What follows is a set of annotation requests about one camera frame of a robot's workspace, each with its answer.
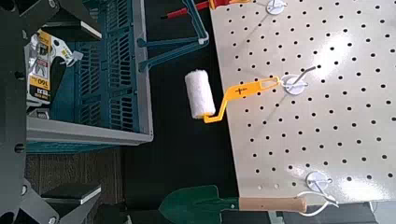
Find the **paint roller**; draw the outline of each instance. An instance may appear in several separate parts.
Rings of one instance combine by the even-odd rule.
[[[224,94],[219,114],[212,117],[216,113],[216,108],[207,72],[201,70],[190,72],[185,79],[192,117],[194,119],[204,119],[205,123],[221,121],[229,101],[247,97],[259,91],[268,91],[281,83],[279,77],[271,77],[232,86]]]
[[[303,81],[305,74],[315,69],[315,66],[308,68],[299,76],[287,75],[282,78],[270,77],[246,84],[231,86],[224,94],[219,114],[214,117],[213,115],[216,113],[216,108],[213,102],[212,90],[210,90],[207,72],[202,70],[190,72],[185,76],[185,80],[192,117],[194,119],[204,119],[205,123],[221,121],[229,101],[248,97],[260,91],[268,91],[278,85],[284,87],[285,91],[289,94],[301,94],[304,88],[308,86],[308,84]]]

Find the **white pegboard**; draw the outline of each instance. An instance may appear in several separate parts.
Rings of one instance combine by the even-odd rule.
[[[224,90],[318,67],[301,95],[229,103],[240,196],[292,197],[321,171],[340,203],[396,200],[396,1],[286,2],[212,11]]]

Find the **dark floor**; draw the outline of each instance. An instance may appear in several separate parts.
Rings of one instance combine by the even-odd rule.
[[[191,17],[161,20],[184,7],[181,0],[146,0],[148,40],[196,36]],[[125,194],[130,209],[157,209],[175,189],[215,184],[221,196],[237,196],[227,119],[204,124],[191,117],[184,81],[205,69],[219,107],[222,87],[209,10],[201,12],[210,45],[150,70],[154,141],[125,147]],[[153,56],[158,51],[150,51]]]
[[[100,203],[120,203],[123,200],[120,149],[76,155],[28,155],[25,177],[39,194],[63,183],[101,184],[102,193],[86,223],[93,223]]]

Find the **plastic basket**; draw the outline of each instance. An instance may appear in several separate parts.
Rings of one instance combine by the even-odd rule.
[[[87,2],[103,37],[99,42],[68,43],[84,57],[66,69],[51,107],[52,119],[139,133],[132,1]],[[104,147],[110,146],[30,142],[27,151],[76,153]]]

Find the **pegboard hook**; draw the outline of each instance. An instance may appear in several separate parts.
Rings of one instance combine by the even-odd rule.
[[[288,4],[282,0],[272,0],[267,5],[267,11],[271,15],[279,15]]]
[[[296,197],[300,198],[307,194],[313,194],[323,197],[326,200],[326,203],[323,204],[317,211],[313,213],[308,213],[308,214],[300,213],[300,215],[305,217],[316,216],[317,214],[321,213],[329,204],[339,208],[338,202],[335,200],[335,198],[332,195],[329,195],[326,192],[324,192],[324,190],[329,186],[329,184],[332,183],[332,179],[328,178],[322,172],[315,171],[308,174],[305,181],[307,186],[310,189],[312,189],[312,191],[303,191],[297,194]]]
[[[303,71],[299,76],[297,75],[286,75],[281,80],[281,85],[285,88],[285,91],[292,95],[299,95],[308,86],[308,83],[303,81],[305,74],[317,69],[315,66],[310,67]]]

